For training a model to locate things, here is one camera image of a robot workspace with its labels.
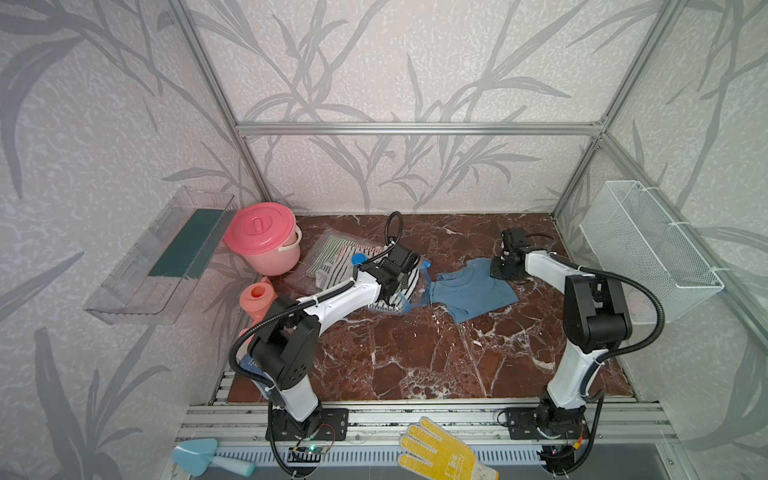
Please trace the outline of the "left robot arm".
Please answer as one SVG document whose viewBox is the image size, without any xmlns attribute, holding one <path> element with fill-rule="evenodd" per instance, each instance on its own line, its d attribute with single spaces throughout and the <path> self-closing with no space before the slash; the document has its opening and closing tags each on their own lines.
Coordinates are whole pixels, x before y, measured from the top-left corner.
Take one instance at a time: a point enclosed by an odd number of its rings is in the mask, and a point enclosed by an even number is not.
<svg viewBox="0 0 768 480">
<path fill-rule="evenodd" d="M 256 383 L 268 401 L 295 422 L 317 417 L 320 402 L 309 380 L 320 337 L 348 315 L 379 302 L 405 303 L 419 276 L 421 256 L 393 243 L 357 262 L 351 277 L 315 295 L 279 298 L 266 317 L 245 330 L 228 354 L 231 369 Z"/>
</svg>

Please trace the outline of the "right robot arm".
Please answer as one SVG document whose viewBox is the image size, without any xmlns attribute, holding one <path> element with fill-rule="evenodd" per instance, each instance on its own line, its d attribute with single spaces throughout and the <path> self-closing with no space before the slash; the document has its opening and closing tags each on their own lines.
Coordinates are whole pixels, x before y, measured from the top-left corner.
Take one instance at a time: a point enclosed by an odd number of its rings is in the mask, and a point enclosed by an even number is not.
<svg viewBox="0 0 768 480">
<path fill-rule="evenodd" d="M 504 230 L 501 254 L 491 261 L 491 276 L 499 280 L 536 277 L 564 295 L 564 355 L 538 406 L 526 413 L 537 428 L 550 431 L 580 422 L 586 404 L 595 399 L 589 389 L 603 363 L 654 343 L 663 332 L 666 315 L 648 287 L 614 272 L 573 263 L 530 244 L 530 237 L 521 228 Z M 651 333 L 629 346 L 622 344 L 633 332 L 625 286 L 642 293 L 656 317 Z"/>
</svg>

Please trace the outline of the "blue tank top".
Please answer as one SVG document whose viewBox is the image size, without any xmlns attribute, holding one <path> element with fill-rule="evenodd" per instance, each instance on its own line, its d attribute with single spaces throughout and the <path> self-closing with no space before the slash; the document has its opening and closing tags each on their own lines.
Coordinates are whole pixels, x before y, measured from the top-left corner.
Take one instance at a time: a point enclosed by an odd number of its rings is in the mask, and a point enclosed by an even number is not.
<svg viewBox="0 0 768 480">
<path fill-rule="evenodd" d="M 491 276 L 491 263 L 490 258 L 476 258 L 459 271 L 438 274 L 428 286 L 428 301 L 442 304 L 456 324 L 516 304 L 513 288 Z"/>
</svg>

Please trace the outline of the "black white striped garment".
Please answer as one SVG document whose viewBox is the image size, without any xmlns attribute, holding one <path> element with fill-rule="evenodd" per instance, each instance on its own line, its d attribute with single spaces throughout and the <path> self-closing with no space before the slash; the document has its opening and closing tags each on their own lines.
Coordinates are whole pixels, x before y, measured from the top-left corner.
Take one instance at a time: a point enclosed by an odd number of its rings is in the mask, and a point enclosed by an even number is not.
<svg viewBox="0 0 768 480">
<path fill-rule="evenodd" d="M 336 233 L 327 234 L 324 237 L 328 235 L 345 237 Z M 373 246 L 370 243 L 357 241 L 355 246 L 343 248 L 332 263 L 320 265 L 315 261 L 316 248 L 313 246 L 310 250 L 308 260 L 303 263 L 303 266 L 306 266 L 303 279 L 309 285 L 312 285 L 315 290 L 328 289 L 339 283 L 343 283 L 352 276 L 354 266 L 352 265 L 351 258 L 355 253 L 360 252 L 367 257 L 372 257 L 384 250 L 384 247 Z M 387 314 L 403 314 L 409 311 L 412 308 L 410 300 L 413 295 L 416 294 L 417 297 L 420 298 L 423 294 L 424 289 L 421 287 L 423 284 L 421 278 L 425 275 L 425 270 L 428 266 L 428 263 L 420 260 L 417 267 L 418 274 L 405 295 L 398 294 L 397 297 L 392 300 L 377 301 L 370 305 L 369 309 Z"/>
</svg>

